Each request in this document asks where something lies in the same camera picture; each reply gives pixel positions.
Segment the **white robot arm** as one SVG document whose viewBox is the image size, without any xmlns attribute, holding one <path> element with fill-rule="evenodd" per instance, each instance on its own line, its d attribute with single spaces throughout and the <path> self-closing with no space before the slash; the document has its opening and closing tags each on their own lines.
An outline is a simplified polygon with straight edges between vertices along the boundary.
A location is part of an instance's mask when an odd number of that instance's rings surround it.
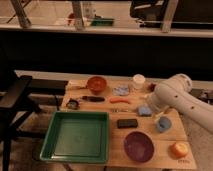
<svg viewBox="0 0 213 171">
<path fill-rule="evenodd" d="M 159 113 L 172 107 L 213 134 L 213 106 L 189 94 L 192 80 L 185 74 L 176 74 L 158 83 L 148 95 L 150 109 Z"/>
</svg>

